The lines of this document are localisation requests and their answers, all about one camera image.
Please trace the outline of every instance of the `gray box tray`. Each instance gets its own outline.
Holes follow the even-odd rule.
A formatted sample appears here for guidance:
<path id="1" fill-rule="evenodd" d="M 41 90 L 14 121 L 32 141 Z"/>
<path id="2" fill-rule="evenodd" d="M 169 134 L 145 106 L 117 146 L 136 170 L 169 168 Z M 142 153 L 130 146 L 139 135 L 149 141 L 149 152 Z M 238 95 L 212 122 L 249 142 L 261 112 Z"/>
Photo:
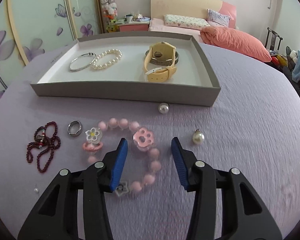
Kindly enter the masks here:
<path id="1" fill-rule="evenodd" d="M 171 80 L 144 81 L 143 61 L 149 46 L 166 41 L 180 59 Z M 106 70 L 68 70 L 80 54 L 118 48 L 122 60 Z M 79 38 L 51 61 L 48 71 L 31 82 L 38 96 L 109 98 L 212 106 L 220 92 L 218 79 L 200 45 L 190 35 L 166 32 L 117 32 Z"/>

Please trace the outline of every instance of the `loose pearl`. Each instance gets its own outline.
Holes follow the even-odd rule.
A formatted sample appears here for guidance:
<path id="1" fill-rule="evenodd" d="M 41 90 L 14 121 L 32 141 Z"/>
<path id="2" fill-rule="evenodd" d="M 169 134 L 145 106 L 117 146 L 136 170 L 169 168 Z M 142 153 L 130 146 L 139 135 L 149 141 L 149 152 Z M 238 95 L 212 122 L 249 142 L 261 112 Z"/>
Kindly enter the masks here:
<path id="1" fill-rule="evenodd" d="M 151 185 L 151 184 L 154 183 L 154 181 L 155 181 L 154 175 L 147 174 L 147 175 L 144 176 L 142 182 L 143 182 L 145 185 Z"/>
<path id="2" fill-rule="evenodd" d="M 130 131 L 133 132 L 133 133 L 136 132 L 136 131 L 138 131 L 139 127 L 140 127 L 140 125 L 139 125 L 139 123 L 136 122 L 136 121 L 133 121 L 133 122 L 131 122 L 131 123 L 129 124 L 129 129 L 130 129 Z"/>
<path id="3" fill-rule="evenodd" d="M 126 129 L 126 128 L 128 128 L 128 127 L 129 127 L 129 122 L 128 122 L 128 120 L 127 120 L 127 119 L 121 119 L 121 120 L 119 121 L 119 127 L 120 127 L 121 129 Z"/>
<path id="4" fill-rule="evenodd" d="M 169 105 L 167 103 L 161 103 L 158 107 L 158 110 L 161 114 L 166 114 L 169 112 Z"/>
<path id="5" fill-rule="evenodd" d="M 151 157 L 153 159 L 157 159 L 159 157 L 159 155 L 160 155 L 160 151 L 157 148 L 151 148 L 148 151 L 148 155 L 149 155 L 149 157 Z"/>
<path id="6" fill-rule="evenodd" d="M 108 129 L 108 125 L 107 125 L 104 121 L 100 121 L 100 122 L 98 123 L 98 128 L 99 128 L 101 131 L 105 132 L 105 131 Z"/>
<path id="7" fill-rule="evenodd" d="M 195 143 L 195 144 L 202 144 L 204 142 L 204 135 L 202 132 L 200 132 L 199 129 L 197 129 L 193 136 L 192 136 L 192 141 Z"/>
<path id="8" fill-rule="evenodd" d="M 130 190 L 140 192 L 142 190 L 141 183 L 139 181 L 132 182 L 132 184 L 130 185 Z"/>
<path id="9" fill-rule="evenodd" d="M 118 126 L 118 121 L 115 118 L 111 118 L 109 120 L 109 126 L 110 128 L 116 128 Z"/>
<path id="10" fill-rule="evenodd" d="M 150 170 L 153 172 L 158 172 L 161 170 L 161 163 L 159 161 L 153 161 L 150 163 Z"/>

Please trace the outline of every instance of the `pearl bracelet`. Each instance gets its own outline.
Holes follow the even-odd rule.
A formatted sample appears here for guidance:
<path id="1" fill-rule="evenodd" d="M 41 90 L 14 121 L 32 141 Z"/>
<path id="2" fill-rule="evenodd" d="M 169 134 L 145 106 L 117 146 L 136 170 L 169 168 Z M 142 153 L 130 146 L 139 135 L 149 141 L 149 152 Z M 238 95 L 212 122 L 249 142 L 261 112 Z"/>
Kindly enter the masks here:
<path id="1" fill-rule="evenodd" d="M 97 61 L 100 60 L 101 58 L 103 58 L 104 56 L 106 56 L 107 54 L 115 54 L 116 57 L 114 59 L 112 59 L 111 61 L 104 63 L 103 65 L 98 65 Z M 105 50 L 100 55 L 96 56 L 96 58 L 91 63 L 91 67 L 96 70 L 105 69 L 105 68 L 110 67 L 111 65 L 114 65 L 115 63 L 117 63 L 121 59 L 121 57 L 122 57 L 122 52 L 119 49 L 108 49 L 108 50 Z"/>
<path id="2" fill-rule="evenodd" d="M 130 122 L 127 119 L 117 120 L 111 118 L 109 122 L 100 121 L 97 128 L 91 128 L 86 131 L 86 139 L 82 145 L 85 151 L 90 152 L 88 162 L 93 164 L 98 161 L 95 156 L 95 152 L 103 147 L 103 143 L 100 141 L 103 134 L 108 129 L 115 129 L 120 127 L 121 130 L 129 128 L 133 133 L 133 142 L 136 147 L 143 153 L 147 153 L 149 157 L 149 171 L 143 176 L 142 181 L 133 181 L 129 184 L 127 181 L 121 180 L 119 186 L 115 190 L 118 196 L 124 195 L 129 192 L 140 192 L 145 186 L 151 185 L 155 181 L 155 174 L 161 169 L 161 163 L 159 161 L 160 151 L 154 147 L 155 138 L 154 133 L 149 131 L 145 127 L 140 127 L 138 122 Z"/>

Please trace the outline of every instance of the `bed headboard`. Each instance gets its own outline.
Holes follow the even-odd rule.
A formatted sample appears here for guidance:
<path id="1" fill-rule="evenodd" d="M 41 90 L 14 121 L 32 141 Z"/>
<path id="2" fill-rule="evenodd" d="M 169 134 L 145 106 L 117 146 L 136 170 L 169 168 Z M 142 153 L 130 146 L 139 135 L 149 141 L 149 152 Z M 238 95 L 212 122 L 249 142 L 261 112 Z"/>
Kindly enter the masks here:
<path id="1" fill-rule="evenodd" d="M 221 0 L 151 0 L 151 18 L 162 20 L 166 14 L 207 19 L 208 9 L 229 15 L 229 27 L 235 28 L 236 7 Z"/>

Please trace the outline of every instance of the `floral pillow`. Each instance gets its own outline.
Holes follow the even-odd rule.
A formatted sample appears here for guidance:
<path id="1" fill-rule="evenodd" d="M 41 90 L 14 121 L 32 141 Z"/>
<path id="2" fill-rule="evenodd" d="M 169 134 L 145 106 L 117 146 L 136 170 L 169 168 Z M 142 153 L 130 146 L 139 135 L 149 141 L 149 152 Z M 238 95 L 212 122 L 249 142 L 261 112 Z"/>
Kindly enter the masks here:
<path id="1" fill-rule="evenodd" d="M 164 16 L 164 23 L 166 26 L 181 27 L 194 30 L 201 30 L 203 27 L 210 26 L 210 24 L 208 24 L 205 19 L 172 14 L 166 14 Z"/>
<path id="2" fill-rule="evenodd" d="M 207 22 L 215 27 L 229 27 L 231 17 L 208 9 Z"/>

